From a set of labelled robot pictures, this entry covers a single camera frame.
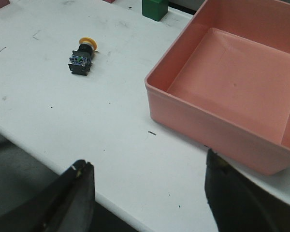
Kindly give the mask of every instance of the pink plastic bin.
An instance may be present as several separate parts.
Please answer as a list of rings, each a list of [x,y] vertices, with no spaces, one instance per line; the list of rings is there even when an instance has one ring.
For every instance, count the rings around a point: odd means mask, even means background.
[[[206,0],[145,84],[153,120],[262,174],[290,166],[290,4]]]

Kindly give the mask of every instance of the green block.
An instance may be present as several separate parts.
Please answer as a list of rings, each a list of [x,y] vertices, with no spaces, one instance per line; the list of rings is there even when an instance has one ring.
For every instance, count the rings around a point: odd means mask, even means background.
[[[169,0],[142,0],[142,15],[156,21],[168,13]]]

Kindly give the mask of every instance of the dark floor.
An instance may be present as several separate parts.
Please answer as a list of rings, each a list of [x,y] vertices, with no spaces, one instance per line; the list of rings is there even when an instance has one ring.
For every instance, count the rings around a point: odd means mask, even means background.
[[[204,1],[205,0],[169,0],[169,6],[193,15]]]
[[[31,199],[58,175],[0,135],[0,216]],[[91,232],[137,232],[96,203]]]

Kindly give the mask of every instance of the table surface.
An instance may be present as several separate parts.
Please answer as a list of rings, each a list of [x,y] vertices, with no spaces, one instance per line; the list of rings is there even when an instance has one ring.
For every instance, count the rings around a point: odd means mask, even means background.
[[[216,232],[206,147],[152,121],[144,85],[191,15],[170,8],[155,22],[141,0],[11,2],[0,9],[0,133],[59,174],[93,163],[97,201],[140,231]],[[72,75],[83,36],[98,51],[88,76]],[[290,168],[262,176],[229,161],[290,203]]]

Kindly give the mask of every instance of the green cube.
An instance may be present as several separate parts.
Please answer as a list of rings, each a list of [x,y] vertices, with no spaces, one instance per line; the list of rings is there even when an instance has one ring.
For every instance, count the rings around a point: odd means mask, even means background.
[[[168,13],[169,0],[142,0],[142,15],[156,21]]]

